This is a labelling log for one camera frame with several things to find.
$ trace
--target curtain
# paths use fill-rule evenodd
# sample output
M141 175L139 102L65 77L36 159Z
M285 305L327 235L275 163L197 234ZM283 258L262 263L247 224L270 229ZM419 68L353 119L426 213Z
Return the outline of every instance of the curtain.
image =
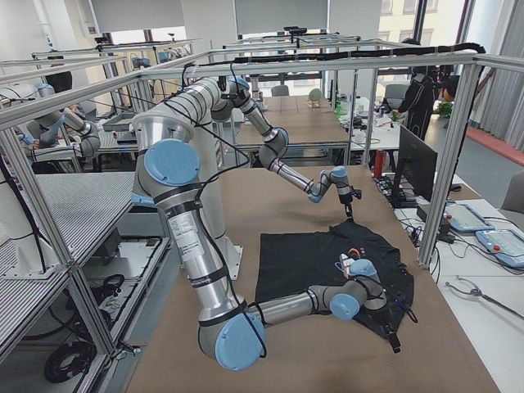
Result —
M513 10L500 55L524 57L524 2L517 0ZM483 94L487 99L477 97L477 101L486 100L479 122L481 129L524 151L524 74L497 70Z

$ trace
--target blue joint cap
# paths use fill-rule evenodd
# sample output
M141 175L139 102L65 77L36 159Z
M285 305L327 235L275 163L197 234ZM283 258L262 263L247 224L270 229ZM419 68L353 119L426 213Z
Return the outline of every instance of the blue joint cap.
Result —
M131 202L136 206L155 207L153 198L150 196L135 194L134 192L131 193Z
M360 303L347 293L336 294L329 302L329 309L342 321L350 321L359 313Z
M347 170L345 166L339 165L333 168L332 175L337 178L344 178L345 176L347 176Z
M313 203L319 203L322 200L322 195L309 194L308 198Z
M157 182L179 187L197 178L200 159L188 144L178 139L163 139L147 150L144 167Z
M229 77L229 80L232 82L235 82L235 78L232 76ZM236 80L237 80L236 81L237 84L240 84L243 88L246 88L249 90L249 84L247 83L247 81L244 78L236 77Z
M371 260L356 260L350 266L350 275L374 276L377 274L375 266Z
M262 341L265 332L262 322L246 314ZM242 371L253 365L262 352L262 345L244 314L235 315L222 327L215 343L215 358L227 370Z

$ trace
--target computer monitor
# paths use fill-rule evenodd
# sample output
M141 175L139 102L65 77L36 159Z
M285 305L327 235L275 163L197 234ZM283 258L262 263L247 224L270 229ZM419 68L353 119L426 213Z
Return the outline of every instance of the computer monitor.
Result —
M403 178L411 185L415 196L431 200L436 157L436 152L422 139L404 126L400 126L399 159L391 191L393 207L407 207L405 190L409 187L403 182Z

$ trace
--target metal grid panel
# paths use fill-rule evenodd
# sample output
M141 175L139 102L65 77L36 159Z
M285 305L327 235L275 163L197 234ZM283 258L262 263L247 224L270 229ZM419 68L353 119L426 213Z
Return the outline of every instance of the metal grid panel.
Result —
M98 149L99 153L130 153L138 151L138 145L136 143L125 143L119 144L117 139L122 135L127 133L126 131L116 132L116 138L113 136L113 133L108 133L106 131L100 131L98 137L100 138L100 148Z
M56 223L83 264L131 206L133 172L37 176ZM48 280L5 280L15 247L0 247L0 362L68 282L65 268Z
M0 247L0 276L15 262L15 247L7 242ZM4 280L0 277L0 361L17 343L18 336L29 329L66 284L64 268L42 281Z
M80 264L131 207L133 179L134 172L37 176L56 225Z

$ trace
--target chair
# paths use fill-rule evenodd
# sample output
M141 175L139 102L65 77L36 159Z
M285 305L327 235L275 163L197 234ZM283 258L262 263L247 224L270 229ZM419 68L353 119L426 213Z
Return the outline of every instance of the chair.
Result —
M399 106L408 91L408 87L407 84L388 84L386 86L384 98L387 100L391 109L399 109Z
M520 229L524 229L524 171L512 177L499 211Z
M285 84L279 84L271 88L272 97L289 96L289 87Z

